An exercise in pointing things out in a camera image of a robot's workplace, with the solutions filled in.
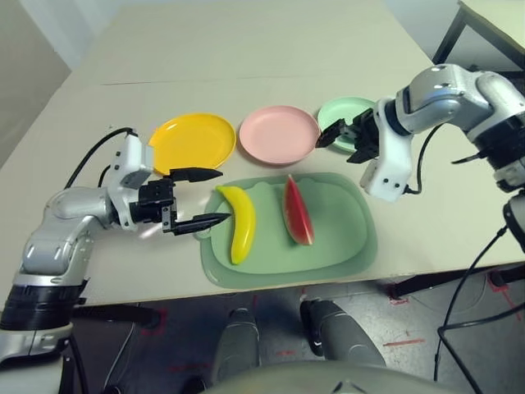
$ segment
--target green plate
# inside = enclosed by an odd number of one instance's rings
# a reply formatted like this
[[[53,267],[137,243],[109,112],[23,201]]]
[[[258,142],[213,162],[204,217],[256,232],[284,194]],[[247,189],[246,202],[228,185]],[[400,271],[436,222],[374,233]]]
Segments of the green plate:
[[[257,215],[252,249],[240,265],[230,261],[234,218],[196,235],[208,279],[218,286],[246,289],[335,279],[360,273],[374,260],[377,236],[358,187],[331,173],[294,175],[313,224],[313,245],[298,245],[282,214],[287,176],[234,181],[249,194]],[[231,212],[214,191],[206,212]]]
[[[360,97],[341,97],[325,103],[317,114],[317,123],[324,131],[328,126],[344,118],[347,125],[352,124],[354,117],[374,106],[374,102]],[[334,146],[345,152],[355,152],[354,142],[341,136]]]

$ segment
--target banana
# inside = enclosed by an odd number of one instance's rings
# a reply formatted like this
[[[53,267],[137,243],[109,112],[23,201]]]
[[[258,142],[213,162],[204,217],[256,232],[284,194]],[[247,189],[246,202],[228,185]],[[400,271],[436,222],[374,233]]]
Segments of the banana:
[[[255,235],[255,208],[248,194],[237,186],[217,186],[230,203],[235,215],[235,230],[231,242],[231,262],[241,264],[252,248]]]

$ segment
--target pink plate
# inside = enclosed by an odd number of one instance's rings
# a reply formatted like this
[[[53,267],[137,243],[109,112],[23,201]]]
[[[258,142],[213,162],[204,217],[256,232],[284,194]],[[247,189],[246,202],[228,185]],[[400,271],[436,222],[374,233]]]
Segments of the pink plate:
[[[302,109],[274,105],[244,119],[239,140],[246,152],[270,164],[291,164],[315,148],[321,134],[315,119]]]

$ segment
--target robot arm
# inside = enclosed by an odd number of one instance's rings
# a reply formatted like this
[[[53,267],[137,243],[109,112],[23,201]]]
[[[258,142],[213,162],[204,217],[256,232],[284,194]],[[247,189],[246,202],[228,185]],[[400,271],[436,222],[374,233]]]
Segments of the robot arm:
[[[372,160],[360,181],[370,195],[396,201],[412,173],[413,135],[443,123],[459,127],[477,147],[472,158],[487,158],[496,184],[521,189],[504,206],[510,231],[525,251],[525,98],[504,77],[440,64],[416,76],[394,98],[382,98],[352,125],[339,120],[319,137],[317,147],[337,136],[355,141],[349,163]]]
[[[163,232],[180,235],[204,230],[230,216],[213,213],[176,221],[174,181],[206,181],[220,172],[172,170],[170,176],[143,185],[152,172],[152,148],[130,132],[108,172],[107,188],[64,189],[48,201],[42,223],[25,245],[0,316],[0,392],[12,388],[8,383],[12,369],[2,370],[4,361],[53,357],[68,345],[71,315],[87,284],[84,276],[97,231],[114,226],[132,231],[140,222],[161,222]],[[53,365],[58,373],[67,365],[65,360],[49,363],[47,359],[40,364]]]

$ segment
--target watermelon slice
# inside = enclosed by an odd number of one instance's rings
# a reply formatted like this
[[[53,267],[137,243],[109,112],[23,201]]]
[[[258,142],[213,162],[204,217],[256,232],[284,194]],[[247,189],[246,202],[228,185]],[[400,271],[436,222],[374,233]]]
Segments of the watermelon slice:
[[[301,245],[313,244],[313,227],[308,210],[304,204],[303,197],[299,187],[288,175],[288,181],[285,185],[285,195],[283,198],[283,214],[288,232],[295,242]]]

